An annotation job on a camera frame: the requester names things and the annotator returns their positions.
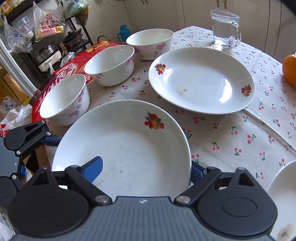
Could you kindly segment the plastic bag with red print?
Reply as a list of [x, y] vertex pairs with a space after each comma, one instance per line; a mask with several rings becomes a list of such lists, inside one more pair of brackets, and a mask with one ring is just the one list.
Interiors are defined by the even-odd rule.
[[64, 33], [65, 18], [59, 4], [54, 9], [40, 8], [33, 2], [35, 42]]

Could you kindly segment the clear plastic bag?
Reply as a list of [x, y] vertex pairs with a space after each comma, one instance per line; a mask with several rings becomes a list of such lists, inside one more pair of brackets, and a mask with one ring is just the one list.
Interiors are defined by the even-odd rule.
[[31, 53], [33, 50], [30, 34], [32, 34], [28, 16], [23, 17], [16, 24], [11, 26], [6, 16], [4, 17], [4, 34], [11, 51], [15, 53]]

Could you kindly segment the teal thermos bottle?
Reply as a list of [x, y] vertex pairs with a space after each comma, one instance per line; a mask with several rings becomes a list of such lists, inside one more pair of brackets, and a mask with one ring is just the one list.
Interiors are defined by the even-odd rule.
[[127, 28], [127, 25], [121, 25], [119, 28], [120, 28], [120, 31], [117, 34], [117, 37], [120, 42], [125, 42], [127, 38], [131, 35], [131, 32]]

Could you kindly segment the glass mug with water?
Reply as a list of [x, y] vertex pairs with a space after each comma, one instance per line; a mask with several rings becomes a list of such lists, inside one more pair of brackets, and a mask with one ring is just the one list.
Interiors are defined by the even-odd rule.
[[210, 15], [214, 43], [223, 48], [237, 48], [242, 37], [240, 17], [221, 10], [211, 10]]

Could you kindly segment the black metal shelf rack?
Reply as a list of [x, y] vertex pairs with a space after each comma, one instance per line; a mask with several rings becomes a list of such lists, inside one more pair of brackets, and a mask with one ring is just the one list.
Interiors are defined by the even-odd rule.
[[[63, 9], [63, 1], [35, 1], [35, 3], [43, 9], [55, 9], [57, 6], [59, 6], [62, 9], [62, 15], [65, 18], [68, 18], [68, 14], [64, 12]], [[22, 1], [18, 6], [16, 6], [14, 9], [11, 10], [6, 15], [6, 19], [9, 24], [16, 24], [18, 20], [20, 20], [22, 17], [28, 16], [30, 19], [30, 26], [32, 28], [32, 31], [34, 32], [34, 19], [33, 19], [33, 1]], [[33, 58], [39, 53], [40, 49], [43, 47], [47, 47], [50, 45], [53, 41], [55, 41], [56, 45], [58, 45], [61, 41], [62, 38], [65, 37], [67, 34], [68, 30], [70, 30], [70, 27], [66, 25], [65, 33], [59, 36], [49, 36], [48, 38], [45, 38], [41, 40], [40, 42], [35, 43], [35, 39], [33, 38], [32, 44], [34, 45], [34, 49], [32, 50], [32, 53], [29, 54], [28, 56], [28, 61], [32, 61], [33, 65], [38, 69], [38, 66], [35, 64]], [[1, 40], [3, 42], [3, 45], [5, 46], [4, 50], [1, 50], [2, 53], [7, 52], [11, 55], [12, 58], [15, 59], [15, 61], [19, 64], [19, 67], [21, 67], [20, 59], [23, 57], [22, 53], [14, 53], [11, 51], [10, 47], [8, 46], [8, 43], [6, 41], [6, 37], [4, 35], [4, 16], [1, 13]]]

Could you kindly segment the black pot on shelf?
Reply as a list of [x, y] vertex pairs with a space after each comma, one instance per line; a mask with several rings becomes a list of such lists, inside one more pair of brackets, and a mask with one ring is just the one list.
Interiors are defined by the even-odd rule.
[[71, 48], [82, 41], [82, 29], [69, 31], [67, 36], [63, 39], [63, 44], [67, 48]]

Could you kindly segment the white floral bowl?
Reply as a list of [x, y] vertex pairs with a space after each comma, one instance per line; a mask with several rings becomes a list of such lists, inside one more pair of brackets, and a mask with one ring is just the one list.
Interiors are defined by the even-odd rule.
[[126, 39], [135, 49], [135, 55], [144, 61], [153, 61], [171, 50], [174, 32], [168, 29], [147, 29], [136, 32]]
[[92, 57], [84, 72], [101, 86], [114, 86], [126, 81], [134, 71], [134, 48], [129, 45], [109, 47]]
[[89, 104], [86, 77], [74, 74], [49, 91], [40, 106], [40, 116], [57, 125], [69, 126], [86, 113]]

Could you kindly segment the cherry print tablecloth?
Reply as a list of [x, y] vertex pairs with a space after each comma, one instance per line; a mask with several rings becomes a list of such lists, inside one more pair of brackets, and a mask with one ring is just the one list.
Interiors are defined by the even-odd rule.
[[148, 63], [139, 61], [121, 86], [102, 87], [90, 81], [90, 107], [122, 99], [153, 103], [181, 125], [194, 162], [223, 171], [243, 166], [266, 187], [283, 166], [295, 160], [295, 89], [283, 78], [281, 63], [268, 54], [245, 43], [228, 53], [255, 81], [255, 98], [245, 110], [217, 116], [174, 107], [152, 90]]

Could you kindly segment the orange fruit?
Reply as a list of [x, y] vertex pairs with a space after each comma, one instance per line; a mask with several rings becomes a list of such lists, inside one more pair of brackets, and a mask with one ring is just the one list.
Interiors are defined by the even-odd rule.
[[291, 54], [285, 57], [282, 63], [282, 73], [286, 82], [296, 88], [296, 55]]

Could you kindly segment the red cardboard gift box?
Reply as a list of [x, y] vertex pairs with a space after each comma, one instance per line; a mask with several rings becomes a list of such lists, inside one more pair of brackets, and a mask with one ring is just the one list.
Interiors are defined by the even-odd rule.
[[39, 87], [39, 89], [34, 93], [34, 96], [30, 102], [32, 106], [31, 122], [41, 121], [39, 111], [42, 101], [48, 92], [60, 81], [69, 77], [73, 74], [83, 74], [86, 77], [86, 83], [92, 80], [92, 77], [85, 73], [84, 66], [86, 63], [94, 57], [97, 53], [109, 48], [117, 46], [117, 43], [110, 41], [100, 41], [97, 44], [91, 46], [90, 48], [80, 52], [72, 60], [67, 62], [53, 74]]

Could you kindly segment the white fruit-print plate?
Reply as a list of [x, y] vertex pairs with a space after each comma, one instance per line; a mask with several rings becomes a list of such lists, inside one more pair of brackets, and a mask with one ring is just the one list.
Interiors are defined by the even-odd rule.
[[231, 55], [210, 48], [166, 52], [150, 65], [148, 77], [161, 98], [196, 113], [235, 113], [255, 97], [249, 70]]
[[82, 166], [97, 156], [103, 168], [93, 184], [112, 199], [175, 198], [189, 187], [187, 138], [173, 117], [151, 103], [118, 100], [81, 116], [62, 137], [52, 170]]

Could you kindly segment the white appliance on shelf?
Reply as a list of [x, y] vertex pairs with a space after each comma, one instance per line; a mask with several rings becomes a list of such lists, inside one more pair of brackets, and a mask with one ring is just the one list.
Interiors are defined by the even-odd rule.
[[34, 61], [42, 72], [46, 72], [50, 66], [60, 61], [61, 58], [62, 54], [58, 49], [58, 45], [52, 42], [39, 50], [38, 54], [34, 57]]

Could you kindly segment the white plate at right edge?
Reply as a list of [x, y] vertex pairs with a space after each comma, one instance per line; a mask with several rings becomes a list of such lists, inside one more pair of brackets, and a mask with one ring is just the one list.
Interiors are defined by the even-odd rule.
[[278, 215], [271, 231], [275, 240], [295, 240], [296, 230], [296, 178], [295, 161], [283, 166], [266, 192], [276, 204]]

